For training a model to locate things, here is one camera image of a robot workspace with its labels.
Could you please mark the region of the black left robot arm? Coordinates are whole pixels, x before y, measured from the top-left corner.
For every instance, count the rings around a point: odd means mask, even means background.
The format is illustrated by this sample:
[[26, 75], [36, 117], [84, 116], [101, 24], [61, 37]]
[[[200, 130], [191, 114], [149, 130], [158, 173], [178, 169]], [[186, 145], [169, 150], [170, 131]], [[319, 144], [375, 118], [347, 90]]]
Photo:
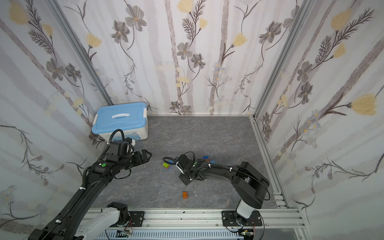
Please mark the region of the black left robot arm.
[[116, 133], [121, 133], [121, 140], [109, 139], [99, 158], [84, 170], [82, 184], [75, 195], [42, 230], [33, 230], [30, 240], [84, 240], [86, 234], [80, 234], [78, 228], [102, 190], [122, 170], [131, 171], [149, 162], [152, 153], [147, 150], [135, 151], [133, 139], [125, 137], [121, 129], [112, 134]]

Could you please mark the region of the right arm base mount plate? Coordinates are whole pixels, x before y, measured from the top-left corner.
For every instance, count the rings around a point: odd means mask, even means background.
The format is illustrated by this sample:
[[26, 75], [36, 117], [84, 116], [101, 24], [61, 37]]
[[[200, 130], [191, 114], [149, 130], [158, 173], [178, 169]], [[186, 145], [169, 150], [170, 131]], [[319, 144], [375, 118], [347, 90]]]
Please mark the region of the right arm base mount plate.
[[261, 227], [263, 225], [259, 211], [254, 210], [249, 218], [242, 217], [236, 211], [222, 211], [224, 227]]

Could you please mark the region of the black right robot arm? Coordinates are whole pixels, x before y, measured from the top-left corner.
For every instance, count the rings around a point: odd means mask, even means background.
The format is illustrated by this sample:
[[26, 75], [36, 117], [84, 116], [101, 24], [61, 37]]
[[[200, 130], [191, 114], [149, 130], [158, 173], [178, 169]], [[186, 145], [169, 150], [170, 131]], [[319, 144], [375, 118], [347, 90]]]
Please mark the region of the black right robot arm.
[[179, 178], [186, 186], [193, 181], [208, 179], [230, 183], [241, 198], [234, 213], [240, 226], [246, 226], [253, 218], [254, 211], [261, 209], [263, 203], [271, 199], [269, 180], [248, 162], [226, 166], [197, 160], [195, 155], [189, 159], [186, 154], [175, 159], [164, 157], [163, 162], [180, 170]]

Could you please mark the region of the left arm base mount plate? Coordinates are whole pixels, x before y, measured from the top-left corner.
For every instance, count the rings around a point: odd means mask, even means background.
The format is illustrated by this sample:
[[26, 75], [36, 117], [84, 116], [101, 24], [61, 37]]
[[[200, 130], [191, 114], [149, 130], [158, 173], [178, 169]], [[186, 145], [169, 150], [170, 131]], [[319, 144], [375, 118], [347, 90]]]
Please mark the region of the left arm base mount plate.
[[118, 227], [142, 227], [144, 219], [144, 211], [123, 211], [120, 213], [119, 220], [116, 225]]

